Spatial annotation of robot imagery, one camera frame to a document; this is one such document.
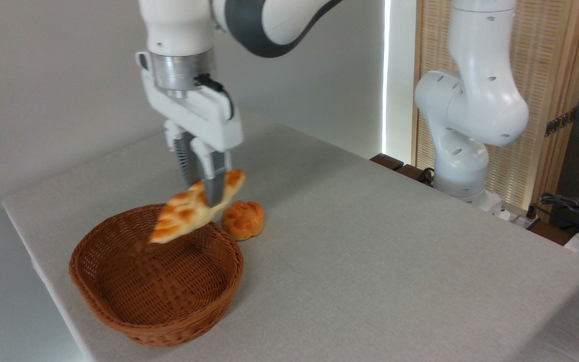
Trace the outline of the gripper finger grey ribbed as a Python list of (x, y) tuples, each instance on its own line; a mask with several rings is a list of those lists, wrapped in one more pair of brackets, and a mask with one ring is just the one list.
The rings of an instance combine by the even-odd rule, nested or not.
[(213, 208), (220, 204), (224, 197), (227, 171), (232, 169), (231, 153), (217, 151), (198, 137), (191, 140), (190, 146), (197, 160), (207, 204)]
[(191, 148), (194, 136), (178, 126), (173, 120), (167, 120), (163, 124), (167, 147), (175, 153), (177, 162), (183, 174), (186, 187), (190, 188), (199, 181), (198, 159)]

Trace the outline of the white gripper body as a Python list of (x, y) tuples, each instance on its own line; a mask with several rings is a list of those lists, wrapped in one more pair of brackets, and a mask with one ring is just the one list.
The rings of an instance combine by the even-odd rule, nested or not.
[(200, 75), (199, 89), (188, 91), (182, 99), (174, 99), (156, 87), (150, 71), (142, 69), (141, 76), (149, 104), (166, 119), (173, 120), (220, 152), (243, 142), (243, 127), (237, 108), (219, 82), (208, 75)]

